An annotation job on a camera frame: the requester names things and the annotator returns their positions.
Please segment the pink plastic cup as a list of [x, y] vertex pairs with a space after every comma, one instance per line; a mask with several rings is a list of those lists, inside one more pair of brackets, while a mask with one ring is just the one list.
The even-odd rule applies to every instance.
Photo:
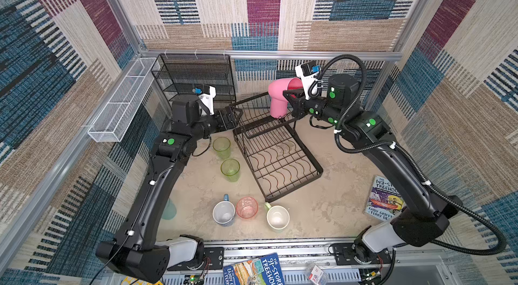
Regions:
[[275, 80], [268, 86], [268, 95], [271, 97], [271, 116], [280, 119], [287, 114], [288, 101], [283, 96], [286, 90], [303, 88], [301, 79], [297, 77]]

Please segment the light green ceramic mug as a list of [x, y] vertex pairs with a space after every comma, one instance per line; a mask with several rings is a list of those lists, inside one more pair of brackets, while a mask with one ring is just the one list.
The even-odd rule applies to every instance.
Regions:
[[290, 223], [290, 214], [281, 205], [264, 204], [267, 209], [267, 223], [276, 232], [284, 231]]

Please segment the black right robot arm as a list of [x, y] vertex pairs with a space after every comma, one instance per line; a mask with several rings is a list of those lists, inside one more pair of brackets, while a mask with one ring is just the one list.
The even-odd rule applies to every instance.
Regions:
[[462, 202], [456, 196], [432, 190], [432, 183], [397, 143], [389, 126], [377, 114], [360, 108], [363, 85], [350, 75], [336, 74], [329, 78], [325, 97], [307, 95], [308, 79], [284, 89], [282, 96], [296, 116], [310, 115], [328, 121], [334, 136], [352, 145], [346, 148], [339, 144], [338, 148], [348, 154], [364, 154], [402, 196], [404, 205], [400, 213], [368, 227], [354, 242], [356, 259], [370, 263], [388, 247], [422, 247], [434, 242], [449, 227], [450, 218], [458, 213]]

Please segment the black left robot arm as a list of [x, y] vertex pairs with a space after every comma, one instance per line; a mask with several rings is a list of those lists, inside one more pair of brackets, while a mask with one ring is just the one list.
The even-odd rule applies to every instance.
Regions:
[[172, 117], [164, 122], [151, 150], [151, 162], [128, 217], [113, 240], [103, 241], [96, 256], [110, 270], [152, 284], [167, 269], [204, 261], [204, 241], [191, 235], [158, 242], [157, 231], [169, 196], [201, 139], [237, 127], [241, 110], [225, 107], [201, 115], [208, 107], [196, 95], [178, 96]]

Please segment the teal cup behind arm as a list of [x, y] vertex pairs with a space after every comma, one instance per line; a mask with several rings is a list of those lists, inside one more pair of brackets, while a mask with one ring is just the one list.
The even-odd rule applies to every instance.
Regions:
[[171, 199], [167, 200], [165, 208], [163, 210], [161, 219], [162, 220], [172, 220], [177, 215], [177, 208], [175, 204], [171, 201]]

